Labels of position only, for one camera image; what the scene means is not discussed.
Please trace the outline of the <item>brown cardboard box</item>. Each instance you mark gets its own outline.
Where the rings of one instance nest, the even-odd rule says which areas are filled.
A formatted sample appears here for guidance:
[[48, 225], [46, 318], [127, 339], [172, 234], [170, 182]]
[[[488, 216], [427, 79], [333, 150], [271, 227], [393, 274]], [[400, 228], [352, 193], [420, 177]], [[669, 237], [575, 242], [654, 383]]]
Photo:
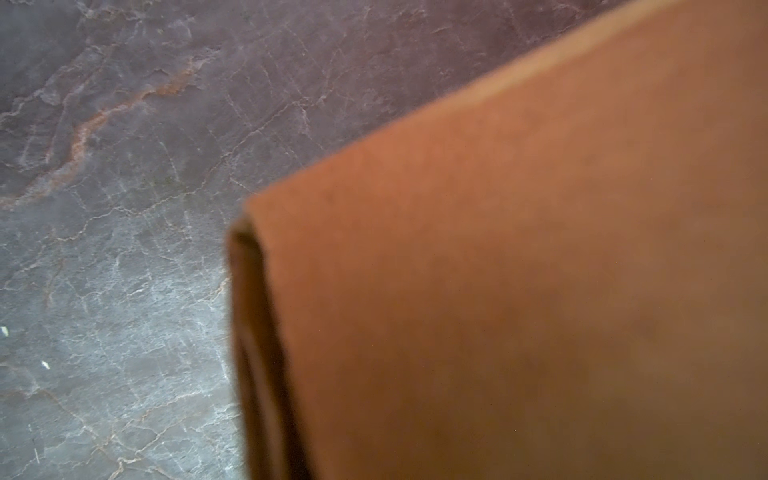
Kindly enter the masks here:
[[250, 197], [252, 479], [763, 479], [767, 5], [633, 1]]

